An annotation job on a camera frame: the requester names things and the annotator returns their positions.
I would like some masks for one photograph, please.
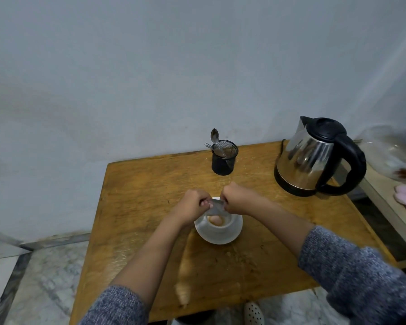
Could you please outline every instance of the spoon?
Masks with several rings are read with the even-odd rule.
[[[217,129],[212,129],[212,132],[210,133],[210,140],[215,144],[215,146],[222,152],[222,157],[227,158],[226,153],[224,153],[224,150],[221,148],[221,146],[218,143],[219,140],[219,134]]]

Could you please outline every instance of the gray sweater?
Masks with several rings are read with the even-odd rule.
[[[386,264],[374,249],[360,249],[317,226],[305,239],[298,266],[328,291],[329,304],[349,317],[351,324],[406,323],[406,275]],[[138,296],[111,286],[80,324],[147,322],[148,310]]]

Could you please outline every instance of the baseboard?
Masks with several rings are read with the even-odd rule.
[[[47,237],[45,239],[38,240],[36,242],[24,243],[24,244],[21,244],[20,247],[30,250],[30,251],[35,251],[35,250],[40,250],[40,249],[44,249],[47,247],[54,247],[54,246],[59,246],[59,245],[85,242],[89,239],[90,239],[90,232],[79,231],[79,232],[73,232],[73,233],[68,233],[68,234],[63,234],[63,235],[54,235],[51,237]]]

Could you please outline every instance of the stainless steel kettle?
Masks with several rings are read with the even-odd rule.
[[[339,187],[326,182],[334,175],[341,159],[350,164],[346,181]],[[367,164],[361,149],[336,120],[301,116],[298,129],[275,165],[277,183],[296,196],[316,192],[343,195],[364,178]]]

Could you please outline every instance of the marble floor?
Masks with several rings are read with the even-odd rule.
[[[5,324],[68,324],[87,245],[80,242],[33,252]],[[329,306],[322,288],[273,296],[258,303],[265,323],[270,325],[348,324]],[[243,324],[242,306],[218,309],[207,324]]]

